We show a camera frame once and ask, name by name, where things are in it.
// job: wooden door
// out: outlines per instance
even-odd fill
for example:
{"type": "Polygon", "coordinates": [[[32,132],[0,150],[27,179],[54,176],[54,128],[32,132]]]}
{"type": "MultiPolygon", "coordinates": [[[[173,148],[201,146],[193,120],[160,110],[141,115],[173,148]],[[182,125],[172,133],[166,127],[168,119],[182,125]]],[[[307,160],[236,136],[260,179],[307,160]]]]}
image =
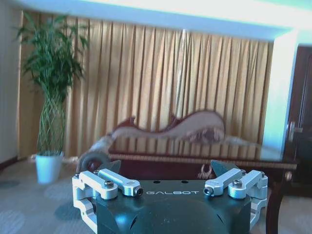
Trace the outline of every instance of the wooden door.
{"type": "Polygon", "coordinates": [[[289,110],[285,158],[298,159],[305,173],[312,168],[312,47],[299,46],[289,110]]]}

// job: door handle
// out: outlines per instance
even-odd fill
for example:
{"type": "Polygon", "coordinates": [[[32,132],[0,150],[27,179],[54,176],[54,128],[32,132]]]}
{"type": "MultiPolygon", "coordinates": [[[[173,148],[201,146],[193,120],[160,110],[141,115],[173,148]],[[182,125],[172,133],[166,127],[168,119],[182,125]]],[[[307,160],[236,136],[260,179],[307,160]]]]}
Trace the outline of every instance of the door handle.
{"type": "Polygon", "coordinates": [[[303,131],[303,128],[296,128],[295,127],[295,122],[292,121],[289,125],[289,130],[288,130],[288,141],[292,142],[293,141],[293,135],[294,133],[301,133],[303,131]]]}

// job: pleated curtain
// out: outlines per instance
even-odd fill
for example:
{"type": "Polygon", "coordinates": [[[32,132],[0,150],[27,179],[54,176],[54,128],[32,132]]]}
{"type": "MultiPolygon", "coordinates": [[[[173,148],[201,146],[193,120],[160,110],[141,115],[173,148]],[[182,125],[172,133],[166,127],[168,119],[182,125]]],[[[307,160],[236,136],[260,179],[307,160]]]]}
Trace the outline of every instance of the pleated curtain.
{"type": "MultiPolygon", "coordinates": [[[[38,20],[49,17],[35,15],[38,20]]],[[[171,113],[183,117],[205,108],[224,117],[228,134],[261,143],[272,43],[192,32],[182,41],[182,30],[95,19],[68,21],[88,26],[81,33],[90,46],[83,55],[77,54],[85,78],[75,80],[64,105],[66,156],[81,155],[128,117],[136,116],[141,128],[159,130],[170,122],[171,113]]],[[[22,61],[30,50],[22,46],[22,61]]],[[[29,75],[22,76],[20,157],[36,152],[42,103],[29,75]]],[[[165,141],[145,139],[122,140],[116,147],[170,150],[165,141]]],[[[187,154],[203,150],[186,144],[177,147],[187,154]]]]}

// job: patterned carpet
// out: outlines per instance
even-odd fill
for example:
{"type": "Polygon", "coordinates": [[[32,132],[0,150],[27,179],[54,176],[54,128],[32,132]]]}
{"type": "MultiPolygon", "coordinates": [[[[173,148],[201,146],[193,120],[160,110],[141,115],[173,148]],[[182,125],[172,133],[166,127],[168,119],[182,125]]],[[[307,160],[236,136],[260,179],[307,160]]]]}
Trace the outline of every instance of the patterned carpet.
{"type": "MultiPolygon", "coordinates": [[[[72,204],[73,165],[63,166],[51,185],[36,183],[34,163],[22,161],[0,172],[0,234],[91,234],[72,204]]],[[[312,199],[285,197],[281,234],[312,233],[312,199]]],[[[265,211],[252,234],[265,234],[265,211]]]]}

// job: screw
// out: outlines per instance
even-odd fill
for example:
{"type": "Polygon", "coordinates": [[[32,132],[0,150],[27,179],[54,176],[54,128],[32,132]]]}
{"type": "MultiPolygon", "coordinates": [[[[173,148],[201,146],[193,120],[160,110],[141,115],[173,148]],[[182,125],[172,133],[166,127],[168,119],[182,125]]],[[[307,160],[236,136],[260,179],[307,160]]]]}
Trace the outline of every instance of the screw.
{"type": "Polygon", "coordinates": [[[211,187],[206,187],[204,188],[204,194],[206,194],[207,196],[211,196],[212,194],[214,194],[214,190],[211,187]]]}
{"type": "Polygon", "coordinates": [[[233,187],[235,187],[235,188],[241,188],[242,186],[243,186],[243,183],[242,183],[241,180],[236,179],[236,180],[233,181],[233,187]]]}
{"type": "Polygon", "coordinates": [[[141,196],[143,194],[143,189],[138,187],[135,189],[135,196],[141,196]]]}
{"type": "Polygon", "coordinates": [[[114,186],[114,182],[111,181],[111,180],[107,180],[107,181],[104,182],[104,188],[105,188],[105,189],[110,189],[110,188],[112,188],[113,186],[114,186]]]}
{"type": "Polygon", "coordinates": [[[285,179],[286,179],[286,181],[291,181],[292,177],[293,177],[292,172],[286,172],[286,173],[285,173],[285,179]]]}

